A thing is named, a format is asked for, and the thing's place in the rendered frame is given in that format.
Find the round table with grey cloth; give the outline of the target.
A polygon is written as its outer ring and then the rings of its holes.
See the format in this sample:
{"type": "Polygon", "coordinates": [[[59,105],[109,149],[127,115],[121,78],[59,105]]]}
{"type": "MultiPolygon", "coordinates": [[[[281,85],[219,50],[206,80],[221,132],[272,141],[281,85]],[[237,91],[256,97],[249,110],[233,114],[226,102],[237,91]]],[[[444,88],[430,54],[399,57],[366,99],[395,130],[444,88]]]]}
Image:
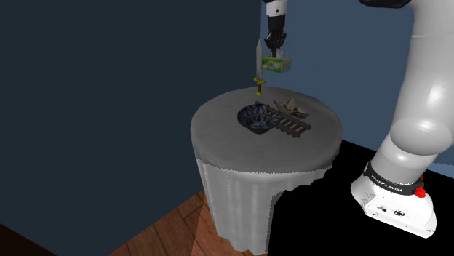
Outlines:
{"type": "Polygon", "coordinates": [[[273,208],[284,191],[323,178],[342,142],[339,118],[314,97],[279,87],[254,87],[219,95],[191,120],[191,141],[207,204],[219,237],[236,251],[268,251],[273,208]],[[311,128],[299,138],[278,129],[257,135],[237,121],[238,112],[259,101],[294,98],[311,128]]]}

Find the beige folded paper boat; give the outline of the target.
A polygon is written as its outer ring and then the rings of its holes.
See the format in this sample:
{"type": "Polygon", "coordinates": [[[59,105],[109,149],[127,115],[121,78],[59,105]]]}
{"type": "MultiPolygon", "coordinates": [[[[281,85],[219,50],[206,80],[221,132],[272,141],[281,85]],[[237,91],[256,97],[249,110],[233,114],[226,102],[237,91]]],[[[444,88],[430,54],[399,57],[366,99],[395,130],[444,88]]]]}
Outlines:
{"type": "Polygon", "coordinates": [[[299,108],[296,104],[296,101],[293,97],[291,97],[288,101],[282,102],[278,100],[273,100],[275,106],[277,107],[277,110],[280,111],[281,113],[285,113],[289,116],[299,118],[299,119],[304,119],[309,116],[307,112],[305,112],[303,109],[299,108]]]}

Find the green tissue box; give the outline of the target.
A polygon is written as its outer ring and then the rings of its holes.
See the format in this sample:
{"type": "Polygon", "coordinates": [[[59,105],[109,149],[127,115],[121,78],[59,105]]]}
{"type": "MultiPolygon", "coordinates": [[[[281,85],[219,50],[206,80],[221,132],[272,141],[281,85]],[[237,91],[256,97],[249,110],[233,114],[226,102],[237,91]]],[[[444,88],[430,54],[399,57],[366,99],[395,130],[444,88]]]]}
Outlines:
{"type": "Polygon", "coordinates": [[[284,56],[284,51],[278,49],[276,57],[265,56],[263,57],[263,69],[275,73],[284,73],[288,71],[291,66],[291,59],[284,56]]]}

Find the grey toy sword yellow hilt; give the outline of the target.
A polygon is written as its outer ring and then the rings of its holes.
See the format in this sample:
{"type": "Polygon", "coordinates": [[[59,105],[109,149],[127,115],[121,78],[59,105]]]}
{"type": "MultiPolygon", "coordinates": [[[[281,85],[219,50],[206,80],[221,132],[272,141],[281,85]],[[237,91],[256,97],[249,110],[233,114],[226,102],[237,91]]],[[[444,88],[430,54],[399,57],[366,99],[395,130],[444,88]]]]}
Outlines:
{"type": "Polygon", "coordinates": [[[263,48],[261,45],[261,40],[258,39],[258,43],[256,45],[256,50],[255,50],[255,65],[256,65],[256,74],[254,81],[257,84],[257,95],[262,94],[262,85],[266,82],[263,79],[263,48]]]}

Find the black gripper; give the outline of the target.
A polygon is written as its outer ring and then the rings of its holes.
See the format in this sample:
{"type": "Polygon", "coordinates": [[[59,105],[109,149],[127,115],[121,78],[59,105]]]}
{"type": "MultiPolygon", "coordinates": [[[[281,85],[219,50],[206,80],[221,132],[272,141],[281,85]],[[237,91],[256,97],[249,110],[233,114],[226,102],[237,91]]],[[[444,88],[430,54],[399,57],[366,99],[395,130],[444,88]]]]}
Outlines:
{"type": "Polygon", "coordinates": [[[276,39],[276,48],[279,49],[287,38],[284,32],[285,18],[286,15],[268,16],[268,35],[264,42],[270,50],[274,48],[274,39],[276,39]]]}

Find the dark wooden slatted trivet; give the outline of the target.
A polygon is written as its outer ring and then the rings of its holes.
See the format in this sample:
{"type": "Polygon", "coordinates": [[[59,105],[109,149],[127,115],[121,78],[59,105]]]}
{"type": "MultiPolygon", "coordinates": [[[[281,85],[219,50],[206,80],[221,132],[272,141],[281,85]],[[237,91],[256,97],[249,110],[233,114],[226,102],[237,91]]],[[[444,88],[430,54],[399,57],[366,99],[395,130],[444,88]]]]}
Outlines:
{"type": "MultiPolygon", "coordinates": [[[[268,105],[268,106],[269,106],[269,108],[268,108],[269,114],[274,116],[275,114],[278,114],[278,112],[280,112],[277,109],[272,108],[270,105],[268,105]]],[[[292,136],[293,138],[299,138],[303,132],[311,129],[310,124],[307,124],[303,121],[293,118],[285,113],[281,113],[281,114],[282,114],[282,120],[281,120],[280,124],[278,124],[273,129],[278,129],[281,132],[284,132],[287,135],[292,136]]]]}

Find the black robot stand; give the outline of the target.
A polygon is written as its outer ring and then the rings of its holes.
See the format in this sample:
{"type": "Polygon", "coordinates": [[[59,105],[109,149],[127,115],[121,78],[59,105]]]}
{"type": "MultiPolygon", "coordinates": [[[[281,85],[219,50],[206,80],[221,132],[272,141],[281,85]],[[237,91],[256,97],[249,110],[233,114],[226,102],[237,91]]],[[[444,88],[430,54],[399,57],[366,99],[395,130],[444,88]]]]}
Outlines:
{"type": "Polygon", "coordinates": [[[274,206],[268,256],[454,256],[454,179],[424,172],[437,217],[424,239],[368,217],[351,195],[373,155],[343,141],[322,179],[284,192],[274,206]]]}

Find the blue patterned bowl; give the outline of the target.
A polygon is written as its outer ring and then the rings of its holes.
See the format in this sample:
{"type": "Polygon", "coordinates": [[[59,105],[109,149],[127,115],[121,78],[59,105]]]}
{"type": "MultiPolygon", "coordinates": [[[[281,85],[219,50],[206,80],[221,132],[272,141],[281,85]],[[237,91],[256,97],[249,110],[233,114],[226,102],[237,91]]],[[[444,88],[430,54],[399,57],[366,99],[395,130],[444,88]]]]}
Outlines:
{"type": "Polygon", "coordinates": [[[255,134],[266,133],[280,124],[282,120],[280,112],[273,116],[268,113],[268,108],[268,105],[261,103],[246,106],[238,112],[237,121],[255,134]]]}

